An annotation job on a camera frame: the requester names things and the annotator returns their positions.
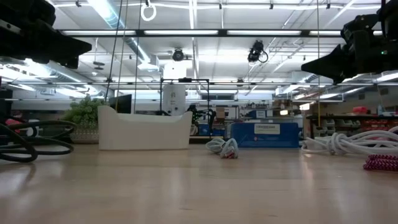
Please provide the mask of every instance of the coiled black cable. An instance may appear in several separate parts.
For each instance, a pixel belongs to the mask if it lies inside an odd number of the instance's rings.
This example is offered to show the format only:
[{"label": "coiled black cable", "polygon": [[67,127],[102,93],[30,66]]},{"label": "coiled black cable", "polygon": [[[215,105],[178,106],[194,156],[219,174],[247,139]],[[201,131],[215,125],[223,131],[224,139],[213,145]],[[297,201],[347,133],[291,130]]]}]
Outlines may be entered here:
[{"label": "coiled black cable", "polygon": [[[21,119],[14,118],[12,116],[5,116],[6,118],[11,118],[16,121],[22,121]],[[71,127],[68,131],[65,131],[56,136],[50,137],[36,137],[37,130],[36,127],[43,126],[69,126]],[[34,130],[33,135],[31,136],[20,136],[14,130],[22,129],[22,128],[32,128]],[[59,138],[64,137],[72,133],[76,128],[76,124],[68,121],[38,121],[32,123],[22,123],[22,124],[13,124],[6,126],[0,123],[0,133],[6,135],[5,140],[8,142],[14,142],[14,144],[8,146],[0,146],[0,159],[11,161],[11,162],[32,162],[37,159],[39,155],[46,156],[59,156],[66,155],[73,152],[74,148],[72,145],[59,140]],[[43,145],[59,145],[67,148],[67,150],[63,151],[39,151],[36,150],[34,146],[43,146]],[[7,154],[25,154],[30,155],[30,157],[17,157],[10,156]]]}]

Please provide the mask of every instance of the red object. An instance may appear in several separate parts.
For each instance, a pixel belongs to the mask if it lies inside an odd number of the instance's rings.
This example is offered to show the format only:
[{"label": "red object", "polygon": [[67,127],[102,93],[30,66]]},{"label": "red object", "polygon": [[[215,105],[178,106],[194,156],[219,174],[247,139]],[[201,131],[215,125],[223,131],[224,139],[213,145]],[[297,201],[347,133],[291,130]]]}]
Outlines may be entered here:
[{"label": "red object", "polygon": [[398,156],[370,155],[363,169],[398,171]]},{"label": "red object", "polygon": [[353,108],[353,113],[354,114],[366,114],[368,112],[368,109],[364,106],[357,106]]},{"label": "red object", "polygon": [[7,126],[10,126],[10,125],[13,125],[13,124],[22,124],[21,122],[19,122],[19,121],[16,121],[16,120],[14,120],[14,119],[8,119],[7,121],[6,121],[6,125]]}]

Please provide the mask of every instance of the cable bundle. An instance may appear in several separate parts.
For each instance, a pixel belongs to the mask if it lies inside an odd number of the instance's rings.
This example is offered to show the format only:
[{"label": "cable bundle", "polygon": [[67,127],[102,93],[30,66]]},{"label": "cable bundle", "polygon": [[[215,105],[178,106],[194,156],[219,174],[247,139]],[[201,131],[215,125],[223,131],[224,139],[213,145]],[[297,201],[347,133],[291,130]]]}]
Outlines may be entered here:
[{"label": "cable bundle", "polygon": [[206,148],[215,154],[219,154],[222,159],[238,158],[239,149],[235,139],[225,142],[222,139],[216,138],[206,143]]},{"label": "cable bundle", "polygon": [[398,131],[398,126],[388,131],[366,131],[351,137],[334,133],[328,137],[306,138],[302,151],[305,153],[329,152],[331,155],[398,154],[398,135],[394,133],[395,131]]},{"label": "cable bundle", "polygon": [[[70,126],[72,128],[61,134],[58,134],[56,136],[51,136],[48,138],[35,137],[37,135],[37,130],[35,127],[42,127],[42,126]],[[11,162],[32,162],[36,160],[39,155],[59,156],[59,155],[69,154],[73,151],[73,146],[58,139],[72,133],[75,127],[76,124],[68,121],[39,121],[32,123],[14,124],[10,126],[5,126],[0,123],[0,132],[2,134],[7,135],[6,141],[14,142],[14,144],[12,145],[0,146],[0,159],[4,159],[6,161],[11,161]],[[23,128],[32,128],[34,131],[33,135],[22,137],[14,131]],[[34,147],[42,145],[59,145],[67,148],[67,150],[39,151],[36,150]],[[10,156],[8,154],[25,154],[25,155],[30,155],[30,157],[17,157],[17,156]]]},{"label": "cable bundle", "polygon": [[398,156],[369,155],[363,169],[398,171]]}]

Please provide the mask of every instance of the green plant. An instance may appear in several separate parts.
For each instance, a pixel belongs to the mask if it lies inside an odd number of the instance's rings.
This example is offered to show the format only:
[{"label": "green plant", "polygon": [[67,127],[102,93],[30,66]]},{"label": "green plant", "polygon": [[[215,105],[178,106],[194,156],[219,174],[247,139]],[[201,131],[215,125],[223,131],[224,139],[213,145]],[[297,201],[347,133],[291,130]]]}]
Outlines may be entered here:
[{"label": "green plant", "polygon": [[104,100],[92,100],[90,96],[86,96],[79,103],[71,103],[71,109],[65,113],[63,119],[77,124],[82,129],[96,129],[98,128],[98,106],[101,105],[106,105]]}]

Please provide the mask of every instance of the potted plant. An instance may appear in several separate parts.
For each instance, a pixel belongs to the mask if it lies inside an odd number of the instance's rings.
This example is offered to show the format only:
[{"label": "potted plant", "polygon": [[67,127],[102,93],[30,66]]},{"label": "potted plant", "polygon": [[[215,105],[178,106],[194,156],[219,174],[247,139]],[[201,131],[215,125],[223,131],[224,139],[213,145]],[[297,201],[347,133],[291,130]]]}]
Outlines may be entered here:
[{"label": "potted plant", "polygon": [[98,143],[98,106],[106,105],[104,100],[91,99],[86,96],[79,103],[72,102],[70,110],[63,119],[77,124],[76,130],[70,134],[75,144]]}]

